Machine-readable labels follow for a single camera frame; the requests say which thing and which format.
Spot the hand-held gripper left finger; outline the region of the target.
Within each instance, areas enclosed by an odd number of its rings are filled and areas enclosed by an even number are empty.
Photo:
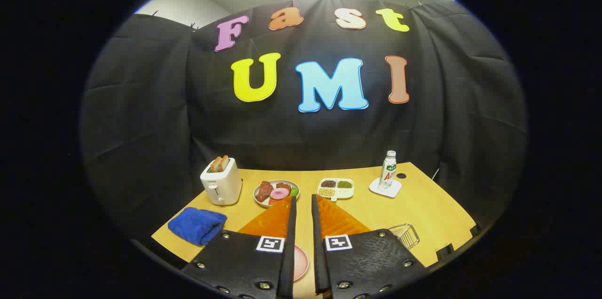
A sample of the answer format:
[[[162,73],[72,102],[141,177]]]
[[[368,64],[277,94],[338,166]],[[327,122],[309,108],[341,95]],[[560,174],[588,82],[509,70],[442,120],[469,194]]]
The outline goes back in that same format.
[[[288,200],[284,237],[221,230],[182,273],[229,299],[292,299],[297,199]]]

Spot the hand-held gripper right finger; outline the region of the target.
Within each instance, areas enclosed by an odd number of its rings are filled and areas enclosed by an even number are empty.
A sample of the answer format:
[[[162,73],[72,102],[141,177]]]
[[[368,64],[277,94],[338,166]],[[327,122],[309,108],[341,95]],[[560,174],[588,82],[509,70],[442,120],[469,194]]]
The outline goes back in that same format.
[[[311,197],[315,288],[325,299],[383,299],[428,275],[428,269],[387,228],[325,235],[327,222],[348,223],[352,216],[327,213],[328,201]]]

